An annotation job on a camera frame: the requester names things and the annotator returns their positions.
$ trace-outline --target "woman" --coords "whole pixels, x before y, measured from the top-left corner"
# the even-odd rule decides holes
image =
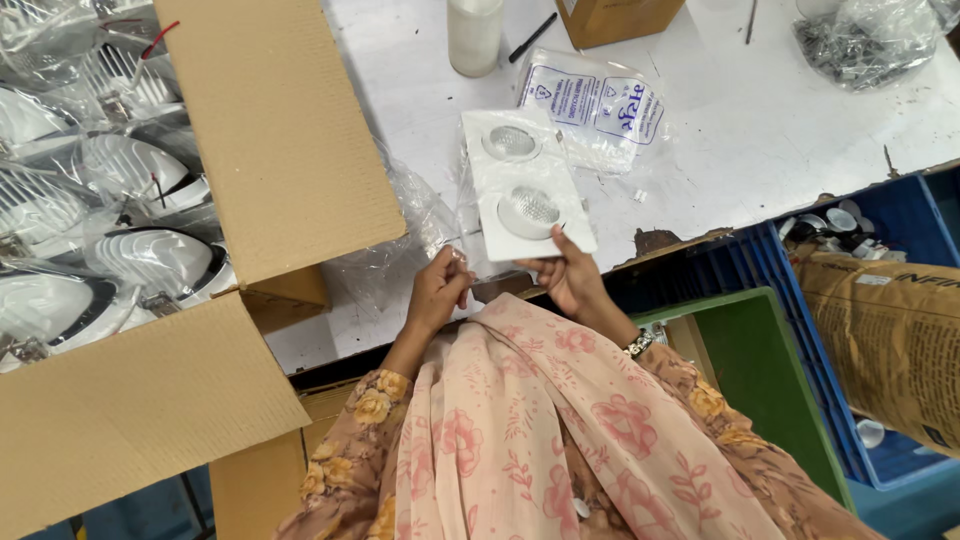
[[[473,276],[449,247],[417,274],[275,538],[880,538],[553,239],[561,258],[519,263],[572,321],[502,295],[435,337]]]

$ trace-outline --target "white light fixture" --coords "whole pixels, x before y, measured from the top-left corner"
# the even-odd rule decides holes
[[[4,146],[20,146],[68,129],[62,118],[36,101],[0,88],[0,143]]]
[[[52,177],[0,168],[0,241],[33,258],[53,258],[83,246],[89,207]]]
[[[140,287],[40,269],[0,270],[0,333],[57,355],[154,317],[136,306]],[[23,362],[0,359],[0,373]]]
[[[156,73],[144,65],[137,74],[138,58],[128,50],[104,43],[84,57],[82,79],[105,115],[145,120],[183,110],[184,104]]]
[[[490,261],[555,257],[554,225],[585,253],[596,239],[557,130],[543,110],[462,114],[473,186]]]
[[[107,234],[93,256],[126,282],[143,287],[143,295],[165,293],[180,307],[192,307],[236,284],[233,266],[222,245],[207,245],[175,229],[142,227]]]
[[[145,200],[154,217],[193,208],[210,192],[175,158],[146,142],[121,135],[96,135],[83,143],[87,170],[108,179],[107,191]]]

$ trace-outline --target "corrugated cardboard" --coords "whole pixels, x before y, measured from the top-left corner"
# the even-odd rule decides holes
[[[851,408],[960,457],[960,269],[822,253],[794,269]]]
[[[355,380],[303,398],[313,424],[210,463],[217,534],[230,540],[263,540],[300,504],[306,459],[344,408]]]
[[[0,377],[0,537],[308,423],[233,292]]]
[[[237,276],[404,234],[316,0],[157,0]]]
[[[404,222],[319,4],[156,10],[180,21],[166,43],[240,288],[279,294],[267,307],[326,303],[315,270],[286,274]],[[308,422],[240,296],[0,377],[0,538]]]
[[[684,0],[556,0],[578,49],[663,32]]]

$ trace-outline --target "woman's right hand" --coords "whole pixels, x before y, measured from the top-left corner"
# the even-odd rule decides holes
[[[537,272],[537,284],[567,317],[626,347],[636,339],[638,330],[607,294],[593,257],[580,251],[559,225],[550,233],[562,257],[525,258],[515,263]]]

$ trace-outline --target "floral kurta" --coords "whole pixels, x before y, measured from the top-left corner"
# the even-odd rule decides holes
[[[504,335],[512,339],[508,331]],[[592,336],[588,329],[568,331],[562,336],[566,340],[563,346],[568,350],[592,347]],[[655,343],[639,364],[720,449],[730,463],[727,474],[734,487],[744,497],[756,497],[784,537],[880,538],[817,488],[787,453],[752,433],[750,420],[731,409],[723,396],[673,350]],[[522,364],[504,366],[506,373],[523,369],[526,367]],[[386,540],[394,538],[395,532],[397,538],[410,538],[409,528],[395,531],[395,514],[399,432],[413,388],[409,380],[386,370],[370,372],[357,384],[336,425],[310,458],[300,492],[300,511],[280,524],[275,538]],[[630,407],[626,400],[611,400],[606,407],[596,412],[601,422],[607,418],[615,424],[619,416],[632,412],[626,410]],[[556,503],[552,503],[547,490],[542,511],[548,517],[554,512],[558,518],[572,520],[583,539],[635,538],[594,475],[589,459],[595,461],[597,456],[585,457],[570,436],[568,424],[576,422],[577,417],[563,410],[556,412],[561,419],[563,447],[554,452],[563,452],[572,496],[582,501],[588,512],[586,518],[569,512],[563,501],[569,500],[570,493],[559,489],[554,494]],[[458,452],[458,462],[468,467],[471,437],[481,435],[466,421],[464,428],[457,430],[458,419],[448,420],[454,423],[449,431],[463,439],[439,440],[436,444],[441,452],[444,444],[453,445],[450,450]],[[622,443],[638,445],[632,452],[642,453],[645,440],[638,432]],[[483,441],[473,443],[480,445]],[[429,452],[418,453],[414,447],[411,458],[431,456]],[[416,475],[411,480],[416,489]],[[565,481],[558,479],[557,485],[566,485]],[[678,491],[683,490],[678,484]]]

